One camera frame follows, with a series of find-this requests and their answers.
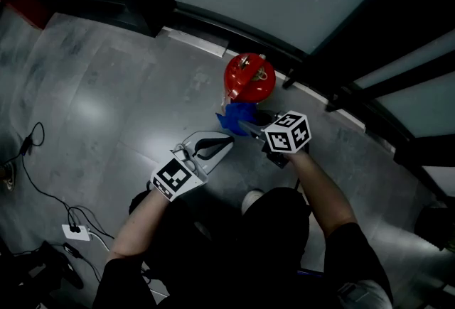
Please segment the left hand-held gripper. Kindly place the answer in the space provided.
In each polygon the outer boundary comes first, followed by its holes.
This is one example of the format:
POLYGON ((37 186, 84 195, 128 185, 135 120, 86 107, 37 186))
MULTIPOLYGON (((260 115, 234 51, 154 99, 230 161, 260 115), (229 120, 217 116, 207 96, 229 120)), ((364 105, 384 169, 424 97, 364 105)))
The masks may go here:
POLYGON ((210 173, 234 146, 235 139, 218 131, 197 131, 167 151, 150 177, 170 202, 208 182, 210 173))

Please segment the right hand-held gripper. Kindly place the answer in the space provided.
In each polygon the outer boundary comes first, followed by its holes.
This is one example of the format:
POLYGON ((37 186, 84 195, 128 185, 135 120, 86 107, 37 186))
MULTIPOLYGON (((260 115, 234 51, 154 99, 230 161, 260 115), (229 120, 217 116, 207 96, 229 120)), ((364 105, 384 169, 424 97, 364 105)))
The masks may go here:
POLYGON ((239 127, 254 139, 264 142, 262 152, 279 168, 288 163, 285 154, 309 152, 311 130, 305 114, 288 111, 258 111, 255 122, 238 121, 239 127))

